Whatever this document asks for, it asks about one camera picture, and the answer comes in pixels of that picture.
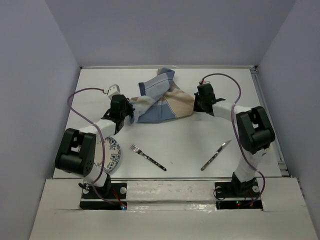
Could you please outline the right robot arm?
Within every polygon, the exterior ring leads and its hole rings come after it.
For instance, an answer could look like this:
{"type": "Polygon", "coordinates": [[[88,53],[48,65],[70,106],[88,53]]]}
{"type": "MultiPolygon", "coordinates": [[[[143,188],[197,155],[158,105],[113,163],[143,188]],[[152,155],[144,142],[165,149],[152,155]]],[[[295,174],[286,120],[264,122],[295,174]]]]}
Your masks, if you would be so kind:
{"type": "Polygon", "coordinates": [[[241,152],[231,181],[215,183],[215,197],[219,201],[227,198],[259,198],[261,191],[256,179],[257,167],[264,151],[276,138],[265,109],[262,106],[242,107],[224,98],[216,98],[213,87],[206,83],[197,87],[193,110],[231,121],[241,152]]]}

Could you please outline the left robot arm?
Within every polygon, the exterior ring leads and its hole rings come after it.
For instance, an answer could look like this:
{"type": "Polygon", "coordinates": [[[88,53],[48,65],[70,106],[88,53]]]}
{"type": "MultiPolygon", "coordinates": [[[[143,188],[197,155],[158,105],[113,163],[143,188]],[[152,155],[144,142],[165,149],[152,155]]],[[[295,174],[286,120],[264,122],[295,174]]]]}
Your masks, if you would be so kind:
{"type": "Polygon", "coordinates": [[[111,97],[110,109],[96,123],[81,130],[65,130],[56,158],[55,168],[81,177],[94,193],[104,198],[112,189],[111,177],[95,164],[96,143],[102,143],[102,159],[106,159],[105,138],[116,135],[124,120],[134,112],[129,99],[122,94],[111,97]]]}

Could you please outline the blue floral ceramic plate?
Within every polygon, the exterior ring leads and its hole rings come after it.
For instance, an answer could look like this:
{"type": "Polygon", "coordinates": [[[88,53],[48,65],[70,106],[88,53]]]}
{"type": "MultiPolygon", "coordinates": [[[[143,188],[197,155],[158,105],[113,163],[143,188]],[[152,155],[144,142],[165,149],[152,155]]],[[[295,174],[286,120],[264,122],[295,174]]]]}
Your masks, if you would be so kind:
{"type": "MultiPolygon", "coordinates": [[[[113,137],[106,137],[104,139],[105,161],[103,171],[110,174],[118,165],[121,159],[121,148],[118,142],[113,137]]],[[[103,161],[103,147],[99,143],[95,146],[94,164],[98,168],[102,168],[103,161]]]]}

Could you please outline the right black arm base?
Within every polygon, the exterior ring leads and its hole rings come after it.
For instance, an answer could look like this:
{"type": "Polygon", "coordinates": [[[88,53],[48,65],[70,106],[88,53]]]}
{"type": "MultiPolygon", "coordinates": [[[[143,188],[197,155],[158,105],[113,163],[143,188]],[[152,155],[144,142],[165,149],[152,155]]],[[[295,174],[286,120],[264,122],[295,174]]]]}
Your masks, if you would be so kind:
{"type": "Polygon", "coordinates": [[[236,191],[230,181],[214,183],[213,196],[216,199],[217,210],[262,210],[261,198],[256,199],[259,194],[260,189],[256,180],[240,191],[236,191]]]}

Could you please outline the blue beige plaid cloth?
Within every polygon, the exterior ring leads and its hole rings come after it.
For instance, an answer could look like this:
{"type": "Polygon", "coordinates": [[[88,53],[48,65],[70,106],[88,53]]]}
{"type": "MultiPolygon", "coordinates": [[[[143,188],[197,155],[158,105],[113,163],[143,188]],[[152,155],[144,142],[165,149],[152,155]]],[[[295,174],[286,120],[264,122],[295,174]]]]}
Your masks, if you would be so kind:
{"type": "Polygon", "coordinates": [[[175,71],[160,68],[156,77],[138,84],[140,96],[130,99],[134,111],[130,124],[154,124],[189,117],[195,99],[174,82],[175,71]]]}

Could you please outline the silver fork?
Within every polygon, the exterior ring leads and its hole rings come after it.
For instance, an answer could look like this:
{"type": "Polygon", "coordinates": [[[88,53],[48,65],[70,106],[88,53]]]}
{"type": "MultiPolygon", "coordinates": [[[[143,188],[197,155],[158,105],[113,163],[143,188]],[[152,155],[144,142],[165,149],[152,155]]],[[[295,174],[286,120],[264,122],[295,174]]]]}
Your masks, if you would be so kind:
{"type": "Polygon", "coordinates": [[[153,158],[151,158],[150,156],[146,155],[140,148],[138,148],[137,146],[135,146],[134,144],[132,144],[130,146],[130,148],[137,153],[138,155],[143,156],[144,158],[146,158],[147,160],[149,160],[151,163],[153,163],[154,165],[156,165],[158,168],[160,168],[163,171],[167,171],[167,169],[161,165],[160,163],[158,163],[157,161],[155,161],[153,158]]]}

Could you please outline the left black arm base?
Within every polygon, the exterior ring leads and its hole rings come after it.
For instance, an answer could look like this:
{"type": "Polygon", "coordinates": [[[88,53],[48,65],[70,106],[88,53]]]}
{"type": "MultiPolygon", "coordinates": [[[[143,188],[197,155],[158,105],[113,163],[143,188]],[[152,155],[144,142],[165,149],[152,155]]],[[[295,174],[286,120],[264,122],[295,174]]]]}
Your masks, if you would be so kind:
{"type": "Polygon", "coordinates": [[[128,187],[124,181],[112,182],[108,192],[105,192],[101,187],[97,187],[96,190],[99,195],[87,183],[80,182],[78,186],[81,188],[79,208],[82,210],[127,210],[128,187]]]}

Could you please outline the silver table knife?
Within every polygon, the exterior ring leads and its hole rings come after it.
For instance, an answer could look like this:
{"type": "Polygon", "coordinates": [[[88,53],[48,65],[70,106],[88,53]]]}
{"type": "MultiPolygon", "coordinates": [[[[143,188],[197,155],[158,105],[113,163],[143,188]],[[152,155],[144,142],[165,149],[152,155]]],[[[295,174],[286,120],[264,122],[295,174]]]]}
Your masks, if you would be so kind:
{"type": "Polygon", "coordinates": [[[214,153],[214,155],[201,167],[201,171],[204,171],[216,158],[217,156],[228,146],[228,144],[231,142],[232,140],[228,140],[226,142],[224,142],[214,153]]]}

